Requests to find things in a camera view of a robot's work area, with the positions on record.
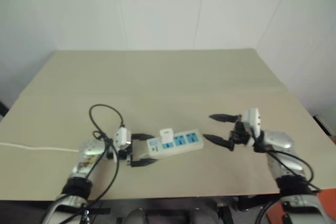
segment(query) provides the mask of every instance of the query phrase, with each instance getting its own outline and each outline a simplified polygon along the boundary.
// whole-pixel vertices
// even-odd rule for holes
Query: power outlet socket
[[[169,143],[162,143],[160,137],[147,140],[148,154],[151,158],[156,159],[202,149],[203,147],[203,137],[198,130],[176,133],[173,141]]]

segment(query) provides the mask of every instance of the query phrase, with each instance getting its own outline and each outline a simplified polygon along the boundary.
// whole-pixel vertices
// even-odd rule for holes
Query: table surface
[[[309,162],[321,188],[336,187],[336,148],[308,112],[252,49],[214,51],[59,51],[21,93],[0,123],[1,142],[77,149],[92,138],[88,109],[116,107],[133,133],[199,129],[228,138],[233,125],[208,118],[258,107],[265,130],[285,131]],[[101,108],[109,135],[119,125]],[[77,153],[0,146],[0,199],[53,200]],[[114,163],[93,173],[91,198],[109,183]],[[234,152],[205,140],[202,150],[120,172],[105,199],[253,195],[277,192],[265,154]]]

